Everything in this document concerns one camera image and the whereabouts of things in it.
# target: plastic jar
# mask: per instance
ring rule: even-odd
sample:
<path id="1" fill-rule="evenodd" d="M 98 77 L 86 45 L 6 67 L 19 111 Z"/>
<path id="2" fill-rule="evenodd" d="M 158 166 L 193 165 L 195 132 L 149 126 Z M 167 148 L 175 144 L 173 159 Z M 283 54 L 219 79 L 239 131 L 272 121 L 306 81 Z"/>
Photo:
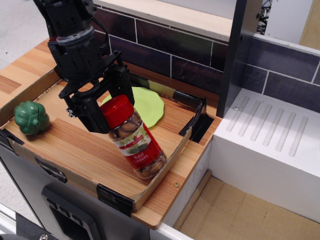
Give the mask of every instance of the plastic jar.
<path id="1" fill-rule="evenodd" d="M 167 158 L 128 97 L 115 96 L 103 104 L 101 110 L 110 128 L 109 137 L 138 177 L 155 176 Z"/>

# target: black corner clip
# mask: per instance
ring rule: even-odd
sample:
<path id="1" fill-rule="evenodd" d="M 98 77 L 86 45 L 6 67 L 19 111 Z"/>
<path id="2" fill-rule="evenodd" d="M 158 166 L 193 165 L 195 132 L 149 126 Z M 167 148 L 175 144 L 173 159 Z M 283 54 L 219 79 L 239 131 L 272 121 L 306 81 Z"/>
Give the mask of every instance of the black corner clip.
<path id="1" fill-rule="evenodd" d="M 102 184 L 98 184 L 96 187 L 96 192 L 98 199 L 114 208 L 115 210 L 131 217 L 131 212 L 133 210 L 133 200 L 106 187 Z"/>
<path id="2" fill-rule="evenodd" d="M 189 127 L 192 127 L 190 140 L 199 143 L 214 119 L 207 115 L 207 102 L 205 98 L 195 97 L 194 100 L 199 103 L 196 107 L 195 116 L 190 119 L 179 134 L 184 136 Z"/>
<path id="3" fill-rule="evenodd" d="M 9 139 L 15 141 L 16 143 L 23 145 L 24 142 L 9 132 L 7 129 L 0 129 L 0 146 L 5 147 L 6 149 L 15 152 L 9 142 Z"/>

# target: toy green pepper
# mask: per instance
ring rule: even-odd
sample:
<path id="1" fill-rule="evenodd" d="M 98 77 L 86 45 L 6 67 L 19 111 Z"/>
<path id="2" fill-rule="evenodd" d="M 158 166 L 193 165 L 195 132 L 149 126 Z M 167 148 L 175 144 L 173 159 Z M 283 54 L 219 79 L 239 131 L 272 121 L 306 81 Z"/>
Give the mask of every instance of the toy green pepper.
<path id="1" fill-rule="evenodd" d="M 20 127 L 22 133 L 35 135 L 46 129 L 49 116 L 45 107 L 37 102 L 21 102 L 14 109 L 14 121 Z"/>

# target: black metal frame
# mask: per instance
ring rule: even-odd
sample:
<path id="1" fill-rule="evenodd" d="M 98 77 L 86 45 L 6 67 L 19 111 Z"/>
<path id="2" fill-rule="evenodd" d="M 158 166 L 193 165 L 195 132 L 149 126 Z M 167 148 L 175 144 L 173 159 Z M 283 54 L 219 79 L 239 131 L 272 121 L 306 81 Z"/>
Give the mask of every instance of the black metal frame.
<path id="1" fill-rule="evenodd" d="M 223 118 L 242 89 L 262 0 L 236 1 L 216 115 Z"/>

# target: red jar lid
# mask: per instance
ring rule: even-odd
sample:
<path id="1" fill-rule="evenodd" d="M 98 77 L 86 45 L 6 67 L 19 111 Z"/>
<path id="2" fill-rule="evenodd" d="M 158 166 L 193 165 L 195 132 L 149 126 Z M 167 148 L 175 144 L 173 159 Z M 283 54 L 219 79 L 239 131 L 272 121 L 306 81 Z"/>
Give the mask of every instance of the red jar lid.
<path id="1" fill-rule="evenodd" d="M 128 97 L 124 94 L 111 98 L 100 109 L 110 129 L 121 125 L 135 110 Z"/>

